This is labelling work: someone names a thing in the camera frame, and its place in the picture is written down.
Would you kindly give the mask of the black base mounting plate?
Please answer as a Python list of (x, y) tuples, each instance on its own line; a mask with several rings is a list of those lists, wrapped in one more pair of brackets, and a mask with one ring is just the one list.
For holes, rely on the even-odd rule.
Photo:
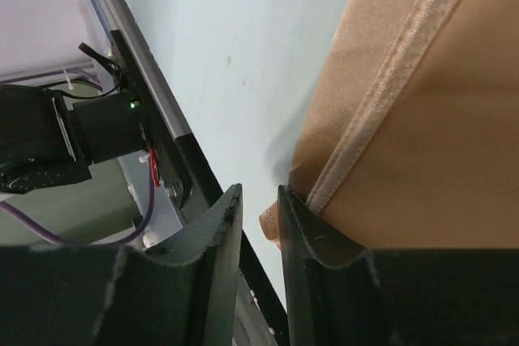
[[(128, 78), (127, 81), (138, 92)], [(223, 191), (194, 134), (172, 139), (160, 117), (150, 114), (147, 107), (144, 103), (150, 120), (145, 134), (155, 148), (160, 176), (170, 191), (169, 201), (184, 226), (207, 211)], [(247, 286), (261, 315), (253, 323), (264, 328), (275, 345), (288, 345), (287, 314), (245, 233), (241, 237), (239, 270), (238, 282)]]

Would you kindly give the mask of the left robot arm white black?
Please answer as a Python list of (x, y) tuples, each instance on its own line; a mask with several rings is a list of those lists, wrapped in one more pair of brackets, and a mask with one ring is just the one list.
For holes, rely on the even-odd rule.
[(89, 167), (143, 150), (131, 99), (116, 93), (79, 100), (36, 87), (1, 88), (1, 192), (26, 194), (91, 179)]

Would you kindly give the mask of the aluminium cross rail front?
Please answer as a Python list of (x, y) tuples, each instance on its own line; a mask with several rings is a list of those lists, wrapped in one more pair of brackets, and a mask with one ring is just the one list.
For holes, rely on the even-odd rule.
[(156, 114), (172, 139), (192, 130), (157, 65), (125, 0), (90, 0), (111, 41), (115, 57), (150, 114)]

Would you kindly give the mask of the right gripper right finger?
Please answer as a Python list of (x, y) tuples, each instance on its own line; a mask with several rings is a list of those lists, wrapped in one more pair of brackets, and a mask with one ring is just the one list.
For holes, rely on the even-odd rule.
[(278, 190), (294, 345), (515, 345), (516, 250), (371, 250)]

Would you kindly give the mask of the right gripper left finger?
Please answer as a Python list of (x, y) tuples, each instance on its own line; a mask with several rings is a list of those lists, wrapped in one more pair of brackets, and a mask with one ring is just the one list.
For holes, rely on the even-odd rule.
[(229, 345), (242, 187), (157, 247), (4, 246), (4, 345)]

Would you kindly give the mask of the peach satin napkin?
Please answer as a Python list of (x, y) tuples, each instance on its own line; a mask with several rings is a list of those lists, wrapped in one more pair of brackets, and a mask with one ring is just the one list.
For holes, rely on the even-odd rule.
[(365, 249), (518, 246), (518, 0), (348, 0), (289, 174)]

